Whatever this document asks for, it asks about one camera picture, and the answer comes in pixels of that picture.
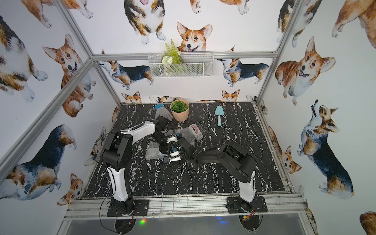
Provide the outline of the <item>clear bubble wrap sheet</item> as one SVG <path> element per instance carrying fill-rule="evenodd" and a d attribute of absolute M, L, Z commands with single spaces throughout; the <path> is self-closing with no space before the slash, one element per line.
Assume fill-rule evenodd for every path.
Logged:
<path fill-rule="evenodd" d="M 176 129 L 175 134 L 180 133 L 182 134 L 182 137 L 184 137 L 191 145 L 195 145 L 195 138 L 193 133 L 189 130 L 189 128 L 183 128 L 183 129 Z M 163 159 L 166 157 L 166 154 L 163 154 L 159 151 L 159 144 L 149 141 L 148 148 L 146 150 L 146 160 L 157 160 L 157 159 Z"/>

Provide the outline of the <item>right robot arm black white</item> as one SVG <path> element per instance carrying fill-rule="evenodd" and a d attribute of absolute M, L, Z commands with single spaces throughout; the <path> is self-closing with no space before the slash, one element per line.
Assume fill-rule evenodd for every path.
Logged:
<path fill-rule="evenodd" d="M 195 148 L 185 138 L 177 141 L 177 148 L 183 159 L 193 165 L 220 164 L 239 183 L 240 199 L 247 204 L 253 203 L 256 196 L 255 174 L 257 160 L 249 150 L 234 140 L 217 147 Z"/>

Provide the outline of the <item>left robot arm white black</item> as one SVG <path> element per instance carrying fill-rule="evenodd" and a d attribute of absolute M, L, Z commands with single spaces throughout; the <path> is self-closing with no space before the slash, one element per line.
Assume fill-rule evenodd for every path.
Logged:
<path fill-rule="evenodd" d="M 122 213 L 130 214 L 134 208 L 129 181 L 125 179 L 125 167 L 132 158 L 133 145 L 146 137 L 153 137 L 154 141 L 165 145 L 163 132 L 169 124 L 166 117 L 148 118 L 128 129 L 112 131 L 105 138 L 99 158 L 111 180 L 111 205 Z"/>

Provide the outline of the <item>white tape dispenser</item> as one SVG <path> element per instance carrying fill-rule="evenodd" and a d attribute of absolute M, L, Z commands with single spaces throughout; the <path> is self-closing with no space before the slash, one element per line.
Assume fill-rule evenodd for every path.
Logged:
<path fill-rule="evenodd" d="M 203 139 L 203 134 L 202 132 L 199 130 L 198 126 L 196 124 L 191 124 L 189 126 L 189 129 L 190 131 L 192 132 L 194 138 L 197 140 L 197 141 L 200 141 Z"/>

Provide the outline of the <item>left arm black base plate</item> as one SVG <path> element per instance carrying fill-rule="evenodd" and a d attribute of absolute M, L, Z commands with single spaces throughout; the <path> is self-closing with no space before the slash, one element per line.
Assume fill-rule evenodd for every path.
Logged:
<path fill-rule="evenodd" d="M 147 216 L 148 209 L 149 200 L 128 198 L 126 201 L 121 202 L 112 198 L 107 216 Z"/>

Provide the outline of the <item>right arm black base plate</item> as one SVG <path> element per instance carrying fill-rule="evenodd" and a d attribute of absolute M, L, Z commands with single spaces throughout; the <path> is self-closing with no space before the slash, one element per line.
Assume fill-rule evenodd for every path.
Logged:
<path fill-rule="evenodd" d="M 254 200 L 249 203 L 240 197 L 228 197 L 225 207 L 228 213 L 251 213 L 251 212 L 268 212 L 265 198 L 256 195 Z"/>

